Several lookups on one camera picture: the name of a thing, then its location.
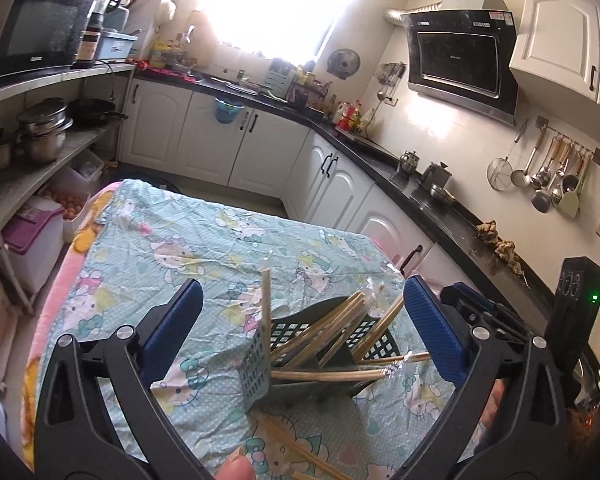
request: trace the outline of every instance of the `countertop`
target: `countertop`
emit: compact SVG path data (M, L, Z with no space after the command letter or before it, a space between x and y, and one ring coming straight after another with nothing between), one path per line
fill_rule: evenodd
M526 283L515 276L477 237L475 225L480 221L471 212L459 203L442 206L433 202L428 192L419 186L417 178L406 178L395 171L394 160L353 142L329 123L313 121L280 102L238 92L207 76L201 82L193 83L176 76L144 71L137 73L136 78L231 97L248 107L311 127L371 177L431 240L440 245L485 297L513 307L535 332L544 332L554 302L548 287L524 263ZM597 363L591 364L594 369L599 368Z

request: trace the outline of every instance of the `blue hanging bucket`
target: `blue hanging bucket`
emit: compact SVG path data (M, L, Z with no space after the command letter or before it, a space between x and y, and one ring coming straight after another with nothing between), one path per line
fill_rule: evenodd
M221 124L233 123L244 105L232 104L216 98L216 120Z

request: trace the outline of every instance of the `bright window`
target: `bright window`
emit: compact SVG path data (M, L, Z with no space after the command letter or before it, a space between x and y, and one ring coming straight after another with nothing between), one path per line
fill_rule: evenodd
M201 0L218 40L294 64L317 59L351 0Z

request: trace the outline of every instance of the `silver bolt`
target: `silver bolt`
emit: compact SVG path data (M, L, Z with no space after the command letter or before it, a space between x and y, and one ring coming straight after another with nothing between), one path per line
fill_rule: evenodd
M71 337L69 334L64 334L64 335L61 335L61 336L58 338L58 346L59 346L60 348L64 348L65 346L69 346L69 345L71 344L71 341L72 341L73 339L74 339L74 338L73 338L73 337Z
M476 339L481 339L482 341L489 338L489 331L483 326L475 327L472 334L474 334Z
M121 326L116 330L116 337L118 339L129 339L134 334L134 328L129 325Z
M534 344L534 346L537 346L538 348L546 348L546 341L544 340L544 337L540 337L539 335L537 335L531 341Z

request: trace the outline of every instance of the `microwave door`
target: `microwave door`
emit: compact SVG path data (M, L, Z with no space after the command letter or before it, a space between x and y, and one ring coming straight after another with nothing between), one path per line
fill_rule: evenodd
M15 0L0 38L0 76L71 66L93 0Z
M418 32L420 77L497 98L498 45L489 35Z

